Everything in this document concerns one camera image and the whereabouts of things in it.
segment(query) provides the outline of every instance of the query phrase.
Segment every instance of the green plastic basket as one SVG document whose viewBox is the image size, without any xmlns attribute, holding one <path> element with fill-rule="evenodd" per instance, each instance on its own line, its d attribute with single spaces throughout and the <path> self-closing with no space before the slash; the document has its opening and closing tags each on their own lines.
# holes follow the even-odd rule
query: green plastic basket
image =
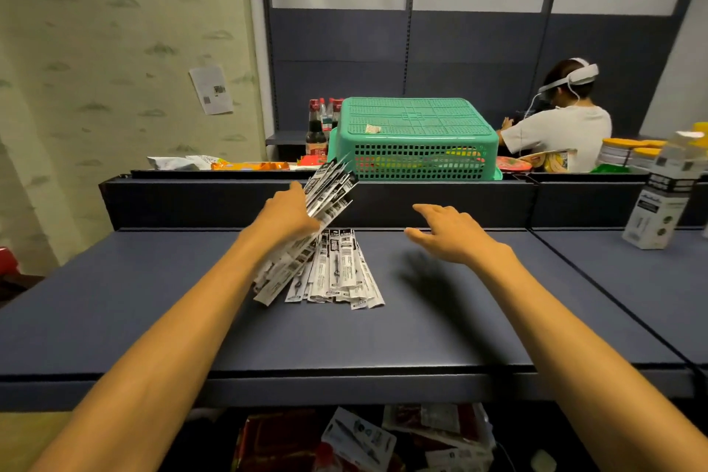
<svg viewBox="0 0 708 472">
<path fill-rule="evenodd" d="M 495 179 L 499 137 L 463 99 L 349 97 L 337 129 L 332 155 L 361 180 Z"/>
</svg>

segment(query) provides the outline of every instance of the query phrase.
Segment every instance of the stack of pen refill packages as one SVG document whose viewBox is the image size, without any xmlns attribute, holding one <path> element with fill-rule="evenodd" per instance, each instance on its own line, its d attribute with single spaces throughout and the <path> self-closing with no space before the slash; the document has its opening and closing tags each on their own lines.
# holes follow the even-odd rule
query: stack of pen refill packages
<svg viewBox="0 0 708 472">
<path fill-rule="evenodd" d="M 323 164 L 305 185 L 307 214 L 322 226 L 281 249 L 256 277 L 258 302 L 270 306 L 289 283 L 285 302 L 349 302 L 352 310 L 384 304 L 352 230 L 325 230 L 349 205 L 356 176 L 346 163 Z"/>
</svg>

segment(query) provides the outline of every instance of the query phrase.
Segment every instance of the hand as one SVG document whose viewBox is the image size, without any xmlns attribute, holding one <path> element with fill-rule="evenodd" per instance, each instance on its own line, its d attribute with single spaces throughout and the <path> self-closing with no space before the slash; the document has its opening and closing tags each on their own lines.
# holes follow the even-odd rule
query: hand
<svg viewBox="0 0 708 472">
<path fill-rule="evenodd" d="M 268 250 L 280 244 L 302 239 L 319 230 L 317 219 L 308 216 L 305 205 L 305 191 L 297 181 L 290 183 L 287 191 L 278 191 L 273 198 L 268 198 L 251 226 L 239 235 L 246 234 L 268 243 Z"/>
<path fill-rule="evenodd" d="M 503 267 L 509 257 L 514 257 L 508 245 L 495 241 L 467 213 L 429 204 L 415 204 L 413 209 L 426 219 L 430 233 L 406 228 L 405 234 L 441 260 L 462 263 L 474 271 L 489 271 L 491 267 Z"/>
</svg>

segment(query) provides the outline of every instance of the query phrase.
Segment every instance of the table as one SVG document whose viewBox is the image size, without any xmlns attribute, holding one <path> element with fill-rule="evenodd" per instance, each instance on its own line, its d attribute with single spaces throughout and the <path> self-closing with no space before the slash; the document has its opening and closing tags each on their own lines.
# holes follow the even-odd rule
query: table
<svg viewBox="0 0 708 472">
<path fill-rule="evenodd" d="M 385 307 L 245 302 L 198 405 L 550 397 L 471 271 L 429 259 L 400 230 L 356 235 Z M 492 235 L 662 392 L 692 395 L 682 361 L 531 233 Z M 236 236 L 121 230 L 10 303 L 0 311 L 0 410 L 74 407 Z"/>
<path fill-rule="evenodd" d="M 665 250 L 640 250 L 618 230 L 537 235 L 690 360 L 708 365 L 708 240 L 700 231 L 676 231 Z"/>
</svg>

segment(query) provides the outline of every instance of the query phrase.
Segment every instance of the person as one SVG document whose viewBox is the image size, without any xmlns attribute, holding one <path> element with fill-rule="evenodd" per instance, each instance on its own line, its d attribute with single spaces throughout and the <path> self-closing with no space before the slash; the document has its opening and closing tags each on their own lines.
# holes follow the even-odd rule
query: person
<svg viewBox="0 0 708 472">
<path fill-rule="evenodd" d="M 569 75 L 580 70 L 592 70 L 587 78 L 573 84 Z M 590 99 L 590 92 L 597 71 L 597 65 L 590 65 L 582 58 L 561 60 L 551 69 L 543 81 L 537 96 L 544 94 L 555 107 L 553 110 L 537 112 L 525 117 L 516 125 L 505 118 L 499 135 L 499 145 L 505 145 L 514 154 L 521 150 L 529 153 L 550 150 L 577 150 L 577 155 L 569 158 L 569 172 L 590 172 L 603 138 L 612 136 L 612 120 L 606 110 L 601 109 Z"/>
<path fill-rule="evenodd" d="M 704 471 L 708 440 L 466 213 L 417 204 L 430 233 L 405 234 L 468 266 L 509 318 L 541 377 L 603 470 Z M 76 407 L 32 472 L 149 472 L 160 466 L 204 383 L 256 270 L 319 229 L 294 181 L 143 334 Z"/>
</svg>

